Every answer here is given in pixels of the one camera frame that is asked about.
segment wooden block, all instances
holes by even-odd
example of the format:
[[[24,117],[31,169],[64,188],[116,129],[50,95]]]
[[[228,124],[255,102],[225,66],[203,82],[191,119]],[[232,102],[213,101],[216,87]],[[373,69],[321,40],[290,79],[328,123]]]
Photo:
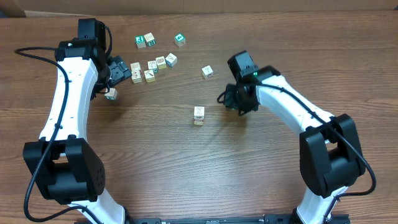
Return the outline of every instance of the wooden block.
[[[211,69],[210,65],[207,65],[206,67],[204,67],[201,70],[201,74],[203,75],[203,77],[205,77],[207,79],[207,78],[212,77],[214,72],[213,72],[213,69]]]
[[[116,97],[118,97],[118,91],[114,88],[110,88],[109,93],[105,93],[105,98],[108,100],[116,100]]]
[[[203,125],[205,123],[205,108],[202,106],[194,107],[193,124]]]
[[[145,38],[145,42],[147,42],[148,47],[156,44],[155,37],[152,35],[152,33],[145,34],[144,38]]]
[[[173,67],[177,63],[177,57],[174,54],[169,53],[166,57],[166,64]]]
[[[163,69],[166,67],[166,61],[163,56],[156,58],[156,64],[158,69]]]
[[[147,70],[147,71],[145,71],[144,73],[145,73],[145,79],[147,80],[147,82],[156,81],[156,80],[155,80],[154,71],[153,71],[152,69]]]
[[[139,64],[139,62],[131,63],[130,66],[131,66],[131,71],[141,70],[141,65]]]
[[[187,41],[186,41],[185,36],[182,35],[181,33],[179,33],[179,34],[177,34],[177,35],[174,37],[174,42],[175,42],[175,44],[177,44],[177,46],[182,47],[182,46],[184,46],[184,44],[185,44]]]
[[[136,37],[136,44],[137,44],[137,47],[140,49],[140,48],[143,48],[143,47],[146,47],[146,44],[145,44],[145,40],[144,40],[144,36],[143,35],[141,35],[141,36],[137,36]]]
[[[142,70],[139,62],[131,63],[131,79],[133,83],[139,83],[142,81]]]
[[[133,83],[139,83],[142,81],[141,70],[136,70],[131,72],[131,79]]]
[[[150,62],[148,62],[148,69],[149,69],[149,70],[152,69],[152,70],[154,71],[154,73],[157,73],[157,72],[158,72],[158,69],[157,69],[156,61],[150,61]]]

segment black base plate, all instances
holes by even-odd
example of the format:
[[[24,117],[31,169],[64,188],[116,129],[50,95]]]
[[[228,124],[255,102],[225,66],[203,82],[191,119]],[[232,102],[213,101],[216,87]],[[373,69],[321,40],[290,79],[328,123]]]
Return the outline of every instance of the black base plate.
[[[134,224],[293,224],[289,215],[264,215],[263,217],[241,218],[186,218],[160,220],[159,218],[132,219]],[[348,215],[333,215],[328,224],[350,224]]]

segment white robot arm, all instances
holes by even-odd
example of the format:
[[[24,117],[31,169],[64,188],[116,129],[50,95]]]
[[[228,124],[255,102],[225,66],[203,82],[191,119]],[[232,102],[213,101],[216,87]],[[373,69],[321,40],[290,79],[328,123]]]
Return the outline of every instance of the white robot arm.
[[[112,58],[110,50],[105,52],[105,28],[96,19],[80,19],[78,38],[60,42],[55,58],[64,71],[58,67],[51,112],[40,140],[27,142],[23,156],[35,177],[32,179],[45,199],[69,205],[69,210],[78,209],[92,223],[127,224],[130,222],[128,212],[105,189],[104,165],[87,143],[86,135],[90,101],[96,94],[102,93],[102,89],[109,90],[131,77],[120,56]],[[63,156],[67,157],[68,162],[53,162]],[[27,218],[44,222],[58,216],[34,218],[29,215],[27,202],[30,191],[31,185],[24,204]]]
[[[333,115],[327,111],[323,111],[304,98],[300,93],[295,91],[282,75],[273,75],[262,81],[263,84],[274,85],[286,89],[297,96],[303,103],[305,103],[312,111],[322,118],[322,120],[329,122]],[[299,105],[292,97],[279,90],[271,89],[264,86],[256,87],[257,100],[260,105],[269,108],[274,114],[279,116],[281,120],[297,135],[306,131],[308,127],[319,127],[321,122],[314,119],[301,105]],[[304,224],[322,223],[323,217],[332,203],[333,197],[343,193],[348,187],[340,187],[334,190],[332,194],[323,198],[315,195],[310,189],[306,189],[304,198],[297,207],[297,215]]]

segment wood grain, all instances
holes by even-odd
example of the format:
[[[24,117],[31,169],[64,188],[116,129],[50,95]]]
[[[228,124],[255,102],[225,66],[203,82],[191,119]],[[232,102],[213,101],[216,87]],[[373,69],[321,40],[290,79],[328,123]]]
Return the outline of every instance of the wood grain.
[[[200,16],[114,16],[113,55],[147,62],[172,52],[174,68],[153,83],[117,86],[118,100],[91,102],[88,140],[106,168],[107,189],[134,217],[200,218],[290,213],[305,190],[294,134],[266,108],[238,117],[217,104],[234,79],[226,64],[248,49],[271,64],[302,95],[356,121],[363,153],[378,180],[366,197],[344,198],[335,213],[352,223],[396,223],[398,215],[398,13],[298,12]],[[0,223],[30,223],[22,203],[30,173],[25,142],[36,141],[50,111],[55,68],[13,53],[56,47],[77,34],[75,17],[0,19]],[[137,49],[136,35],[152,32],[154,47]],[[174,35],[187,44],[178,48]],[[53,58],[51,52],[34,52]],[[204,80],[201,68],[215,75]],[[193,107],[205,106],[203,127]],[[364,175],[350,188],[366,190]],[[37,217],[64,208],[35,188]],[[82,219],[71,212],[49,223]]]

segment white cube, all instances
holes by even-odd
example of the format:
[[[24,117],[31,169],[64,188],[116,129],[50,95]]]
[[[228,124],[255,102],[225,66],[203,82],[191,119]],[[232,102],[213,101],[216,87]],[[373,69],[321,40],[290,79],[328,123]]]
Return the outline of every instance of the white cube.
[[[142,81],[142,70],[141,70],[141,65],[139,62],[136,63],[131,63],[131,79],[133,83],[139,83]]]
[[[202,106],[194,107],[193,111],[193,124],[203,125],[205,122],[205,108]]]
[[[174,54],[169,53],[166,57],[166,64],[173,67],[177,63],[177,57]]]
[[[184,35],[182,35],[181,33],[177,34],[174,37],[174,42],[175,44],[177,44],[177,46],[182,47],[184,46],[184,44],[186,43],[186,38]]]
[[[203,77],[205,77],[207,79],[207,78],[212,77],[214,73],[213,73],[213,69],[211,69],[210,65],[207,65],[206,67],[204,67],[201,70],[201,74],[203,75]]]
[[[137,37],[136,37],[136,44],[137,44],[137,47],[138,47],[138,48],[146,47],[146,44],[145,44],[145,40],[144,40],[144,36],[143,36],[143,35],[137,36]]]
[[[156,58],[156,64],[158,69],[163,69],[166,67],[166,61],[163,56]]]
[[[110,88],[108,93],[105,93],[105,98],[108,100],[116,100],[118,97],[118,92],[114,88]]]
[[[152,35],[152,33],[144,35],[144,38],[145,42],[147,42],[148,47],[156,44],[155,37]]]
[[[149,70],[153,70],[154,71],[154,73],[157,73],[158,72],[158,69],[157,69],[157,64],[156,64],[156,61],[150,61],[150,62],[148,62],[148,69]]]
[[[133,83],[139,83],[142,81],[141,73],[142,73],[141,70],[136,70],[131,72],[131,79]]]
[[[131,63],[130,66],[131,66],[131,71],[141,70],[141,65],[139,64],[139,62]]]
[[[145,74],[145,79],[147,80],[147,82],[156,81],[154,71],[152,71],[152,69],[150,69],[148,71],[144,71],[144,74]]]

